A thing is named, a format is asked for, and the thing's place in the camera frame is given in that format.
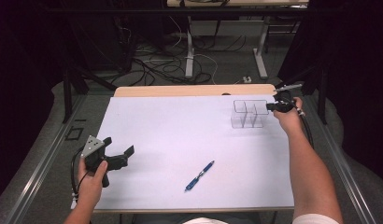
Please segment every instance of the table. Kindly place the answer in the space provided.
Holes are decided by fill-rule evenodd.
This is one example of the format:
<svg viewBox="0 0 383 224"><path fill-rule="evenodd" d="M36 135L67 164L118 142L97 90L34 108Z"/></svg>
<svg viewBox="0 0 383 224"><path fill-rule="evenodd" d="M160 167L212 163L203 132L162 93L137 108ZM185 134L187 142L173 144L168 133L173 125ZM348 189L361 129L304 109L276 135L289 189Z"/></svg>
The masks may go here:
<svg viewBox="0 0 383 224"><path fill-rule="evenodd" d="M219 7L217 3L198 3L185 0L185 7ZM180 0L167 0L169 7L179 7ZM275 7L275 6L300 6L308 4L308 0L230 0L227 7ZM194 48L192 47L193 35L215 35L215 21L192 21L189 17L190 31L188 35L188 56L185 77L192 77ZM270 18L263 21L221 21L217 35L248 35L258 36L258 47L253 49L256 64L261 79L267 79L267 72L262 59L262 49L267 36Z"/></svg>
<svg viewBox="0 0 383 224"><path fill-rule="evenodd" d="M127 167L108 173L95 212L292 209L288 140L277 120L271 114L254 129L230 122L234 99L272 102L274 93L272 85L252 84L118 88L97 137L112 137L108 156L130 145L135 154Z"/></svg>

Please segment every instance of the pen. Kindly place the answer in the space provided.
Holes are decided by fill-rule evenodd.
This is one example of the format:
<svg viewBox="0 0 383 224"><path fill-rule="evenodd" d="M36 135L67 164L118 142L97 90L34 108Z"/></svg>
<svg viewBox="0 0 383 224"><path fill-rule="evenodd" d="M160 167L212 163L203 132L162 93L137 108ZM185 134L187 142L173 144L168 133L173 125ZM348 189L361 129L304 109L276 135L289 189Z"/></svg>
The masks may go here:
<svg viewBox="0 0 383 224"><path fill-rule="evenodd" d="M204 170L203 170L200 174L198 174L198 176L195 177L195 178L191 181L191 183L190 183L188 186L186 186L185 192L186 192L187 190L191 190L192 187L194 187L194 185L198 182L198 180L200 179L200 177L203 176L203 175L209 170L209 168L211 168L211 166L214 164L214 162L215 162L215 161L210 162L210 163L206 166L206 168L204 168Z"/></svg>

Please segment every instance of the gray floor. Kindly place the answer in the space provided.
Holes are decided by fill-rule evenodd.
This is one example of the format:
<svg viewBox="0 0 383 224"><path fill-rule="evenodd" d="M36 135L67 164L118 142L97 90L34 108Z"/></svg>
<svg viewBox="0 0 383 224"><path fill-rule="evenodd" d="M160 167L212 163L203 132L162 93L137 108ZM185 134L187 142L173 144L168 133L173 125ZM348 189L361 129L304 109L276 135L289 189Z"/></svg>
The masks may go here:
<svg viewBox="0 0 383 224"><path fill-rule="evenodd" d="M233 43L237 37L220 37L217 40L217 49L225 49ZM237 49L242 45L242 40L232 46L232 49ZM252 47L255 45L254 38L248 38L245 46L234 52L227 50L226 52L195 52L196 54L204 54L205 56L197 56L196 60L201 64L204 72L213 74L217 84L235 84L244 76L251 76L252 83L271 83L277 84L280 80L277 78L277 72L283 62L288 46L291 43L291 36L276 35L270 38L270 48L267 54L263 55L269 79L259 79L255 61L252 56ZM146 53L152 50L146 46L137 55ZM168 47L170 52L182 52L181 48ZM155 56L138 56L143 60L159 60L168 57ZM177 70L172 73L173 76L181 77L182 71ZM109 77L108 73L100 74L102 77ZM114 84L118 86L127 86L130 83L138 80L140 74L131 74L118 78ZM5 192L0 198L0 223L61 223L64 221L70 212L69 206L72 202L71 185L69 177L70 159L73 152L85 143L88 135L94 135L98 132L102 118L106 111L108 100L113 92L107 91L101 86L93 82L88 82L91 91L87 96L77 96L74 94L75 108L78 108L77 113L71 120L63 125L64 117L64 98L62 83L53 88L55 94L55 104L51 110L50 117L43 127L40 135L31 148L30 153L25 158L19 172L16 173L11 183L8 185ZM175 85L166 80L156 77L154 85ZM248 85L238 82L237 85ZM316 101L316 94L310 99ZM314 106L307 109L309 114L315 113ZM316 122L308 117L309 122ZM327 106L328 128L334 138L335 143L341 146L342 142L342 123L335 112L335 107L328 101ZM83 130L79 140L71 140L75 137L78 131ZM325 163L328 165L333 179L335 181L336 190L339 196L339 201L342 207L344 219L346 223L368 223L361 220L361 214L355 207L355 202L350 198L350 189L345 187L343 177L338 173L333 157L328 152L330 147L327 140L323 137L319 125L311 125L315 142L317 143L316 150ZM41 167L44 159L50 157L51 160L45 173L35 173L36 168ZM376 223L383 223L383 182L369 170L348 158L348 166L351 173L358 183L361 194L365 197L364 200L370 208L370 213L376 219ZM26 188L31 184L31 177L40 177L42 182L36 185L36 189L30 190ZM29 201L23 201L21 196L29 197ZM290 223L292 211L280 211L278 213L276 223ZM262 223L268 223L273 215L273 212L261 213ZM123 215L122 223L131 223L132 215ZM92 217L92 223L119 223L119 214L95 214Z"/></svg>

